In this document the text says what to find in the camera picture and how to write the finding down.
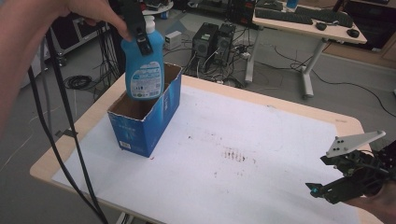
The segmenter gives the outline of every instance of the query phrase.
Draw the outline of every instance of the table leg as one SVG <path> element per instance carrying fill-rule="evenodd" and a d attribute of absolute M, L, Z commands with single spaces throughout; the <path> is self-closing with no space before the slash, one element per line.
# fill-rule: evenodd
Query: table leg
<path fill-rule="evenodd" d="M 253 45 L 253 51 L 250 57 L 247 59 L 247 71 L 245 73 L 245 81 L 250 83 L 253 81 L 253 67 L 254 67 L 254 57 L 256 56 L 257 49 L 259 48 L 260 36 L 262 35 L 263 27 L 259 26 L 259 30 L 256 34 L 256 39 Z"/>
<path fill-rule="evenodd" d="M 315 48 L 314 55 L 312 56 L 312 59 L 309 61 L 309 64 L 307 67 L 303 66 L 302 67 L 302 74 L 303 74 L 303 82 L 304 82 L 304 98 L 310 98 L 314 97 L 314 91 L 312 89 L 312 83 L 311 83 L 311 77 L 309 74 L 311 73 L 312 68 L 314 68 L 315 63 L 318 61 L 318 58 L 323 51 L 323 49 L 326 47 L 327 42 L 329 39 L 327 38 L 322 38 L 320 39 L 317 47 Z"/>

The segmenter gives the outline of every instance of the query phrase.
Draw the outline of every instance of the floor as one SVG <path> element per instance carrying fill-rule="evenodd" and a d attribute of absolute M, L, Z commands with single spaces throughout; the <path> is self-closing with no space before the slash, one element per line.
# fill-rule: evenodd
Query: floor
<path fill-rule="evenodd" d="M 200 20 L 203 16 L 171 10 L 168 20 L 156 19 L 156 27 L 163 35 L 179 30 L 184 34 L 183 39 L 191 40 L 203 21 L 223 23 L 208 17 Z M 246 31 L 236 43 L 252 43 L 253 36 L 254 31 Z M 242 83 L 244 90 L 354 117 L 366 132 L 385 131 L 387 135 L 382 144 L 396 139 L 395 70 L 323 55 L 314 68 L 315 74 L 311 76 L 315 97 L 306 100 L 302 97 L 303 83 L 298 72 L 274 67 L 290 68 L 295 61 L 303 62 L 310 54 L 281 46 L 263 46 L 263 50 L 266 53 L 263 60 L 267 65 L 255 64 L 252 83 L 243 82 L 246 61 L 235 61 L 233 76 Z M 164 53 L 167 53 L 164 56 L 166 62 L 185 66 L 191 56 L 191 42 L 185 41 L 178 50 L 165 50 Z M 97 39 L 69 52 L 66 58 L 67 66 L 62 67 L 64 78 L 76 75 L 92 76 L 93 79 L 99 77 L 98 65 L 102 62 L 102 56 Z M 40 90 L 43 77 L 49 83 L 52 132 L 63 132 L 68 125 L 49 64 L 48 71 L 36 78 Z M 76 120 L 93 104 L 94 95 L 92 91 L 68 90 L 67 93 Z M 378 99 L 393 116 L 381 107 Z M 28 85 L 21 89 L 0 142 L 0 223 L 99 223 L 76 194 L 57 189 L 29 175 L 30 167 L 49 147 L 50 143 L 37 119 L 31 86 Z M 109 223 L 116 223 L 120 212 L 106 206 L 103 209 Z"/>

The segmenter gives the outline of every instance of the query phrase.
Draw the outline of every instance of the cardboard box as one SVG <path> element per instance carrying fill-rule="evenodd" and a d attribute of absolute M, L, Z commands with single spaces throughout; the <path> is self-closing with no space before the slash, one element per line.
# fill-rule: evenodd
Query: cardboard box
<path fill-rule="evenodd" d="M 181 67 L 164 65 L 165 90 L 160 98 L 135 101 L 126 92 L 107 110 L 121 149 L 149 157 L 180 102 Z"/>

